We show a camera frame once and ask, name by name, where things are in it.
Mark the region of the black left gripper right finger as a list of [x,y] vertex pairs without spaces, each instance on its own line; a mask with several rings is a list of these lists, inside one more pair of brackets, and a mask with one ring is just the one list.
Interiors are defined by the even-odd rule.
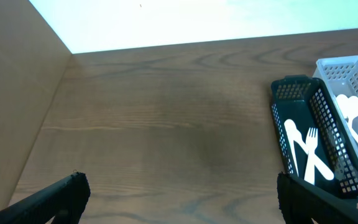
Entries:
[[358,223],[356,204],[339,199],[295,175],[279,173],[277,193],[286,223]]

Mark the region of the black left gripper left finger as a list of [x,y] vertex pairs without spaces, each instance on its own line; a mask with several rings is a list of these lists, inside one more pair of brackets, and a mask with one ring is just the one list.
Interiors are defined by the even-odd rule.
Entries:
[[0,211],[0,223],[78,223],[90,197],[86,174],[74,172]]

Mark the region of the white plastic fork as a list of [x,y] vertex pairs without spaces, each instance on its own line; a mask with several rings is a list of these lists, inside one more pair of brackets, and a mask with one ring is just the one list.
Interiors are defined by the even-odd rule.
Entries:
[[318,129],[310,128],[308,130],[306,142],[303,142],[301,133],[296,128],[291,130],[291,136],[302,149],[307,151],[308,158],[306,162],[304,180],[314,185],[315,169],[318,169],[326,180],[333,180],[334,174],[331,169],[315,154],[315,150],[318,146]]
[[308,148],[308,159],[306,162],[306,170],[304,175],[304,180],[308,183],[314,185],[315,183],[315,149],[318,147],[318,129],[317,128],[310,128],[308,130],[308,134],[306,137],[305,142]]

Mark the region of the dark green plastic basket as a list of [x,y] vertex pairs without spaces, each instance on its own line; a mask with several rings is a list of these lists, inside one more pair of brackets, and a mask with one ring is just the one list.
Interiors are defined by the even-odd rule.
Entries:
[[271,84],[272,118],[285,172],[358,203],[358,156],[320,78],[287,76]]

